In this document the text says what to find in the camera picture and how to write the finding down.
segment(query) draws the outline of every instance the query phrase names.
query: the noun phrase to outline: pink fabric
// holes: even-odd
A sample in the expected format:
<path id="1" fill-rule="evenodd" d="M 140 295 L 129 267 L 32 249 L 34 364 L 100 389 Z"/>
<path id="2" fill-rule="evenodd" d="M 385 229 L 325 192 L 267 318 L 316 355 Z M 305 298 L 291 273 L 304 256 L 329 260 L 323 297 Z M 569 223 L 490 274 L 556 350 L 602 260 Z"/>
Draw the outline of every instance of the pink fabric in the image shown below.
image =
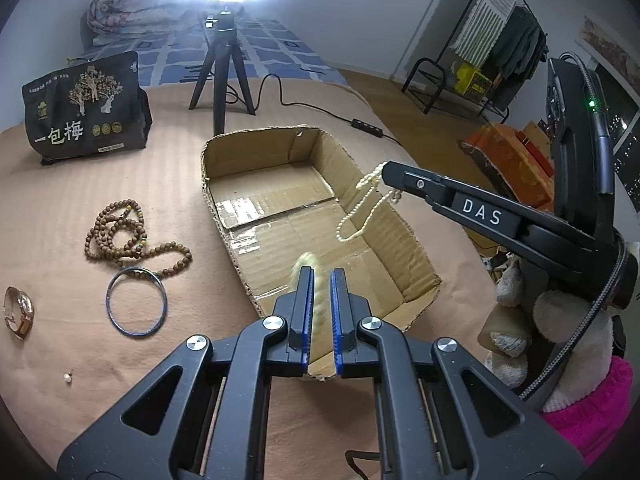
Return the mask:
<path id="1" fill-rule="evenodd" d="M 611 358 L 611 367 L 600 386 L 583 400 L 542 417 L 571 442 L 591 465 L 616 436 L 630 410 L 634 372 L 620 357 Z"/>

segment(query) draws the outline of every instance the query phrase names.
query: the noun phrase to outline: black snack package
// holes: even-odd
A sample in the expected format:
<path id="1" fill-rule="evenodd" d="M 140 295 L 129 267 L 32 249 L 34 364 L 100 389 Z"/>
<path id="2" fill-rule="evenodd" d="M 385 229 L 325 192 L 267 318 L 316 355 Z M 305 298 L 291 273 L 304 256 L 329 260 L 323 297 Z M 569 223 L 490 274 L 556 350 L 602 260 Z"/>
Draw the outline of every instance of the black snack package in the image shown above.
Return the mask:
<path id="1" fill-rule="evenodd" d="M 23 86 L 22 98 L 43 164 L 146 146 L 152 119 L 135 51 L 52 72 Z"/>

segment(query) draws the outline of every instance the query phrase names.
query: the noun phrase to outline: silver screw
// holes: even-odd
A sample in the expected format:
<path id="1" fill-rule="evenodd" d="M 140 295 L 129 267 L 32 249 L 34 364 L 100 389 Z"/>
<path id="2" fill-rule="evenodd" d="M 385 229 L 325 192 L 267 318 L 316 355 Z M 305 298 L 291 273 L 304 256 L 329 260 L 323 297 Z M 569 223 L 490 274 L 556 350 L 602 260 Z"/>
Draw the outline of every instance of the silver screw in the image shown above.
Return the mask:
<path id="1" fill-rule="evenodd" d="M 203 335 L 192 335 L 187 339 L 187 348 L 189 350 L 198 351 L 207 346 L 207 338 Z"/>
<path id="2" fill-rule="evenodd" d="M 382 320 L 377 317 L 370 316 L 364 318 L 360 324 L 367 330 L 377 330 L 382 326 Z"/>
<path id="3" fill-rule="evenodd" d="M 284 320 L 280 316 L 265 317 L 262 322 L 267 330 L 277 330 L 284 325 Z"/>
<path id="4" fill-rule="evenodd" d="M 458 349 L 458 342 L 450 337 L 441 337 L 436 344 L 443 352 L 455 352 Z"/>

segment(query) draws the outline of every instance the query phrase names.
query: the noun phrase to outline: brown prayer beads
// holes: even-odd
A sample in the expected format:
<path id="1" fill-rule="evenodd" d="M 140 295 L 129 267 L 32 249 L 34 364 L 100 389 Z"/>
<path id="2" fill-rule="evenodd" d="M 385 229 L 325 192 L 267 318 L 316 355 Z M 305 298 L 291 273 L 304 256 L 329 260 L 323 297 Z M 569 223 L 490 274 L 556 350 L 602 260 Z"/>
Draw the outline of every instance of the brown prayer beads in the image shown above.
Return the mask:
<path id="1" fill-rule="evenodd" d="M 113 214 L 117 209 L 125 208 L 125 211 L 120 216 Z M 129 213 L 133 211 L 138 220 L 128 218 Z M 134 232 L 133 238 L 129 240 L 122 248 L 117 248 L 113 243 L 113 237 L 119 229 L 127 229 Z M 98 253 L 92 253 L 90 249 L 91 240 L 94 239 L 98 245 Z M 90 260 L 107 260 L 113 262 L 119 267 L 124 267 L 125 263 L 123 258 L 132 258 L 134 260 L 144 260 L 157 256 L 158 254 L 177 251 L 182 253 L 184 257 L 171 268 L 158 270 L 154 274 L 162 279 L 168 276 L 173 276 L 178 272 L 186 269 L 193 256 L 189 248 L 176 242 L 170 242 L 160 244 L 158 247 L 145 251 L 146 245 L 146 231 L 145 231 L 145 218 L 142 214 L 142 209 L 135 200 L 120 200 L 119 202 L 112 202 L 105 207 L 102 212 L 96 217 L 94 227 L 87 233 L 86 240 L 84 242 L 84 254 Z M 142 272 L 134 272 L 133 276 L 136 278 L 142 278 Z"/>

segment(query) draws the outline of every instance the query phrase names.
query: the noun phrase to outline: rose gold watch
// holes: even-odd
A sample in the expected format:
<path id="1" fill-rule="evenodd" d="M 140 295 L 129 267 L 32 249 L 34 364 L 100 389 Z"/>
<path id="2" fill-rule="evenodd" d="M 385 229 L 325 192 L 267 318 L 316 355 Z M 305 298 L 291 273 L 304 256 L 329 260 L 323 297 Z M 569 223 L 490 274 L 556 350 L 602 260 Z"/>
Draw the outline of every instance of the rose gold watch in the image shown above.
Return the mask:
<path id="1" fill-rule="evenodd" d="M 17 323 L 14 317 L 15 305 L 20 308 L 20 322 Z M 24 339 L 33 323 L 33 303 L 31 299 L 21 290 L 14 286 L 7 287 L 4 294 L 4 321 L 9 330 L 17 335 L 20 339 Z"/>

